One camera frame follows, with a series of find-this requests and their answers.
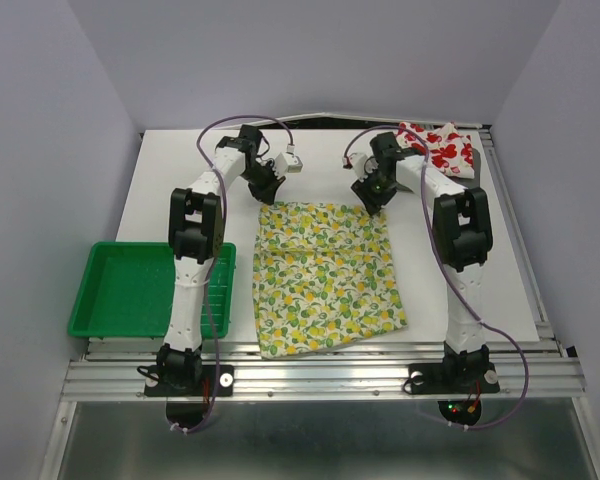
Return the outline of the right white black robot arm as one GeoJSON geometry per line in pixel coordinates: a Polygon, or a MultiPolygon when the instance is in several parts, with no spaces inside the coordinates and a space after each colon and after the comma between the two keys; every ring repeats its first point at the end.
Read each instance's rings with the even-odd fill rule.
{"type": "Polygon", "coordinates": [[[356,180],[351,189],[371,216],[379,214],[400,186],[417,194],[434,258],[447,288],[448,323],[443,357],[409,365],[403,389],[410,395],[468,393],[475,387],[498,391],[481,304],[483,266],[493,247],[488,197],[467,188],[431,164],[426,146],[405,148],[390,133],[370,141],[370,154],[346,151],[343,166],[356,180]]]}

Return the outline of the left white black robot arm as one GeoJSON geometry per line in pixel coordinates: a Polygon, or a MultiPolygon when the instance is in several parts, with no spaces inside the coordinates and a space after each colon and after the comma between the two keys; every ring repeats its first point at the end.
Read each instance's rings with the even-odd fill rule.
{"type": "Polygon", "coordinates": [[[284,152],[263,159],[262,131],[243,125],[236,136],[224,136],[207,168],[186,188],[173,190],[169,204],[168,244],[174,255],[174,291],[170,320],[156,356],[156,382],[188,395],[204,382],[201,358],[203,307],[210,304],[209,283],[224,241],[227,191],[238,178],[251,195],[271,205],[286,175],[302,166],[292,134],[284,152]]]}

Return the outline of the right side aluminium rail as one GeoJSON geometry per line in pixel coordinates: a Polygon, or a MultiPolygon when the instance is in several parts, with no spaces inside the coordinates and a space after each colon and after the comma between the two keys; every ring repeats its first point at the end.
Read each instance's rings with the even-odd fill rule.
{"type": "Polygon", "coordinates": [[[558,337],[558,334],[550,322],[520,230],[509,190],[504,179],[503,170],[499,162],[495,142],[491,133],[491,126],[483,125],[477,129],[477,132],[480,137],[480,144],[484,151],[482,158],[489,167],[491,179],[500,202],[504,222],[512,243],[512,249],[516,257],[521,280],[540,341],[552,342],[553,346],[550,347],[549,350],[551,352],[558,352],[561,357],[579,359],[576,347],[573,345],[565,345],[558,337]]]}

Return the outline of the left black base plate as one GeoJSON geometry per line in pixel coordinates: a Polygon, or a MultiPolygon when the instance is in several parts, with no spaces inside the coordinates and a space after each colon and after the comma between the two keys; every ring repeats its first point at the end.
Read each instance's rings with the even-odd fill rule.
{"type": "Polygon", "coordinates": [[[234,367],[228,364],[220,365],[219,377],[216,377],[214,365],[204,365],[200,381],[195,386],[174,386],[160,381],[157,367],[139,366],[136,371],[144,378],[144,395],[149,398],[167,397],[201,397],[210,399],[218,380],[216,397],[231,397],[234,385],[234,367]]]}

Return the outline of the lemon print skirt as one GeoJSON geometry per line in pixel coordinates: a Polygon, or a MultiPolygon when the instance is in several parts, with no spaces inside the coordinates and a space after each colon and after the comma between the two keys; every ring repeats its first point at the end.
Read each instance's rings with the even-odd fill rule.
{"type": "Polygon", "coordinates": [[[253,305],[260,354],[296,356],[405,328],[387,217],[277,202],[258,216],[253,305]]]}

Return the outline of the aluminium front rail frame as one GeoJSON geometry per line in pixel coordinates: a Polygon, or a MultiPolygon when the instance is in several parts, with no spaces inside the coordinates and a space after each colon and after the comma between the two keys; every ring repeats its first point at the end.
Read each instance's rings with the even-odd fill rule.
{"type": "MultiPolygon", "coordinates": [[[[585,397],[580,362],[570,357],[550,329],[541,338],[524,343],[531,373],[528,398],[567,398],[572,401],[583,435],[583,450],[593,475],[600,478],[599,442],[585,397]]],[[[69,364],[40,476],[58,478],[81,402],[143,402],[140,364],[154,359],[160,345],[155,338],[91,338],[86,353],[69,364]]],[[[433,343],[364,342],[330,353],[282,360],[266,360],[253,342],[223,342],[220,358],[234,368],[232,400],[354,401],[402,400],[408,366],[438,359],[441,347],[433,343]]]]}

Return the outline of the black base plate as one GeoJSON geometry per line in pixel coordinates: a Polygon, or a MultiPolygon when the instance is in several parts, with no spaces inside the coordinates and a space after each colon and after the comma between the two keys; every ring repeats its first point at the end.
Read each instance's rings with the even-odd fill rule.
{"type": "Polygon", "coordinates": [[[210,399],[218,380],[216,397],[231,397],[234,385],[234,367],[228,364],[220,365],[219,377],[216,377],[214,365],[204,365],[200,381],[195,386],[174,386],[160,381],[157,367],[139,366],[136,371],[144,378],[144,395],[149,398],[167,397],[201,397],[210,399]]]}
{"type": "Polygon", "coordinates": [[[495,394],[500,392],[498,380],[490,383],[489,370],[478,368],[468,373],[451,373],[441,362],[418,362],[407,366],[408,375],[402,385],[404,393],[413,396],[495,394]]]}

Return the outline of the red poppy print skirt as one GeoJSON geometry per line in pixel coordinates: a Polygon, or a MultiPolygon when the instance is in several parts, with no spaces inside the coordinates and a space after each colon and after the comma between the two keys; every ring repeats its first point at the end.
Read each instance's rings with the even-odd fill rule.
{"type": "Polygon", "coordinates": [[[473,146],[468,135],[459,132],[453,122],[427,130],[414,123],[401,122],[395,134],[398,144],[425,153],[420,137],[430,152],[430,162],[448,177],[473,179],[475,177],[473,146]]]}

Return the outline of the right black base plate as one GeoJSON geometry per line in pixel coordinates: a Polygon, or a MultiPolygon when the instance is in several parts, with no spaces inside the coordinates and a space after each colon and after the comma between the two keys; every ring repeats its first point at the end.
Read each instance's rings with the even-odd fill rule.
{"type": "Polygon", "coordinates": [[[451,373],[441,362],[418,362],[407,366],[408,375],[402,385],[404,393],[413,396],[495,394],[500,392],[498,380],[490,383],[489,370],[478,368],[468,373],[451,373]]]}

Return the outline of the grey folded skirt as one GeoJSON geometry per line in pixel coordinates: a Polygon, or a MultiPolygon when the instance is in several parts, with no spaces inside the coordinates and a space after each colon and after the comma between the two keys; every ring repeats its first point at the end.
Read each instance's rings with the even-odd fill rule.
{"type": "MultiPolygon", "coordinates": [[[[451,177],[451,179],[453,181],[455,181],[456,183],[459,183],[460,185],[463,185],[466,188],[475,188],[475,187],[481,186],[480,185],[481,163],[482,163],[481,155],[480,155],[479,151],[473,147],[472,147],[472,155],[473,155],[474,177],[472,179],[451,177]]],[[[401,183],[397,183],[396,188],[397,188],[397,191],[399,191],[399,192],[415,193],[408,186],[401,184],[401,183]]]]}

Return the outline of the green plastic tray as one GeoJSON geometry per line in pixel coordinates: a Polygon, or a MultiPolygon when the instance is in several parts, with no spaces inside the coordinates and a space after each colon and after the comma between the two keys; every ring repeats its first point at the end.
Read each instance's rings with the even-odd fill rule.
{"type": "Polygon", "coordinates": [[[68,323],[76,338],[166,334],[175,268],[161,242],[99,242],[93,245],[68,323]]]}

